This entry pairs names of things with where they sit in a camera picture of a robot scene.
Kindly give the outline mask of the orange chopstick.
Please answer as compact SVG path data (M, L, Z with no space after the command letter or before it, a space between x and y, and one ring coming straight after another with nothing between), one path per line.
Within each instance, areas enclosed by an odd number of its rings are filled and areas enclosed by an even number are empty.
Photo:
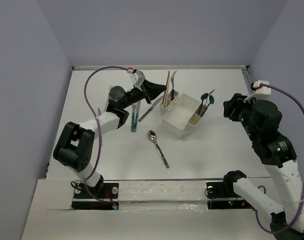
M167 74L166 89L165 89L165 91L164 91L163 99L162 99L162 107L163 107L164 109L166 108L169 81L170 81L170 71L168 71L168 74Z
M169 83L166 84L166 90L164 92L163 108L166 108L168 88L169 88Z

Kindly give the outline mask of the black-handled fork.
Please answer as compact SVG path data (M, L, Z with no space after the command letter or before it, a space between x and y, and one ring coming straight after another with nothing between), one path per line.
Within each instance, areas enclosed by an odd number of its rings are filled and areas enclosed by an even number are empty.
M175 70L172 75L171 75L171 78L170 78L170 81L171 81L171 85L172 85L172 89L171 89L171 98L170 100L174 100L175 98L175 85L174 85L174 78L175 78L175 75L176 75L177 71Z

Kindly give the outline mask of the teal-handled fork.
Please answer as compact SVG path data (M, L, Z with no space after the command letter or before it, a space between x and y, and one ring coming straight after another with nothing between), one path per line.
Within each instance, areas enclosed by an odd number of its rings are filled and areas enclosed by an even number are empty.
M131 118L131 131L132 132L134 132L134 126L135 126L136 107L137 107L137 103L133 103L132 104L132 118Z

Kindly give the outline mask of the teal plastic spoon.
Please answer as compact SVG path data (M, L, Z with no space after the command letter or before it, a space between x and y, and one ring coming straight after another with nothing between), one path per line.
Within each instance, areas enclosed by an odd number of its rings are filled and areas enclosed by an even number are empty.
M197 110L198 116L200 116L200 114L201 114L201 109L203 107L204 100L208 97L208 95L209 95L208 92L201 95L201 104L199 105L198 110Z
M209 96L209 104L205 107L205 109L204 109L204 111L203 111L201 117L204 116L205 112L208 110L208 107L209 107L210 105L212 105L214 102L215 102L214 97L213 97L212 95L210 95L210 96Z

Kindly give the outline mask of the pink-handled spoon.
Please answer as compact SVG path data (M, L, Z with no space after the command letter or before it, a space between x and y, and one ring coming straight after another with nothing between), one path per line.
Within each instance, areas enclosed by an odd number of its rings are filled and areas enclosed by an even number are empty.
M213 89L212 91L209 92L209 96L208 96L208 99L206 100L206 104L205 104L205 107L203 109L203 111L201 112L201 117L203 117L203 115L205 114L205 112L207 111L208 109L208 106L213 104L215 102L215 99L214 97L212 96L212 93L215 91L215 89Z

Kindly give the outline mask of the pink-handled fork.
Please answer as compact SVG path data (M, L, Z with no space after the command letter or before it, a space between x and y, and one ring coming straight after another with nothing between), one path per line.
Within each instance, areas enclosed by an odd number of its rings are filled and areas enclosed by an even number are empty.
M104 109L104 111L106 111L107 108L108 108L109 99L110 99L110 91L112 90L113 87L114 87L113 85L110 85L110 86L109 86L108 97L107 97L107 101L106 101L106 104L105 104L105 109Z

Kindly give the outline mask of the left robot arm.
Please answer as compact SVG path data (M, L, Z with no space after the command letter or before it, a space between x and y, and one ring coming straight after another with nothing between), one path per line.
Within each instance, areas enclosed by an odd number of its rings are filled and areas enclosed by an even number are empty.
M147 80L141 87L125 91L121 86L114 86L109 92L107 110L83 123L68 122L54 148L53 158L71 169L93 198L100 196L103 190L103 176L97 172L97 164L90 162L94 141L126 123L127 107L146 98L154 100L166 89L164 85Z

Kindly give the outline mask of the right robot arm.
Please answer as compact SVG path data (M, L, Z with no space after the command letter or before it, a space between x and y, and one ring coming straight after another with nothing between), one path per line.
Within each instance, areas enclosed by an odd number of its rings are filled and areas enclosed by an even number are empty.
M252 142L252 148L270 174L281 203L268 197L263 187L254 186L240 170L224 176L222 191L238 195L255 210L271 220L267 231L278 240L304 240L304 185L297 155L291 141L278 131L282 113L268 100L247 100L234 94L223 103L224 117L240 122Z

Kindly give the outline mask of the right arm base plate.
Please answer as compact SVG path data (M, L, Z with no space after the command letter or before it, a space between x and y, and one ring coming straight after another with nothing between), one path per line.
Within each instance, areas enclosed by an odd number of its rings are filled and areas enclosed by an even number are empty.
M254 208L242 197L224 190L222 181L206 182L204 191L208 199L208 210L253 210Z

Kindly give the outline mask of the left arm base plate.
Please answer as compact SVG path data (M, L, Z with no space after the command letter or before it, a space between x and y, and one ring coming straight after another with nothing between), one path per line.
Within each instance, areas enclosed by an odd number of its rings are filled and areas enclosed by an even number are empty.
M79 181L71 181L73 188L73 197L71 208L74 210L99 210L99 211L117 211L119 210L119 183L116 181L106 181L102 190L88 188Z

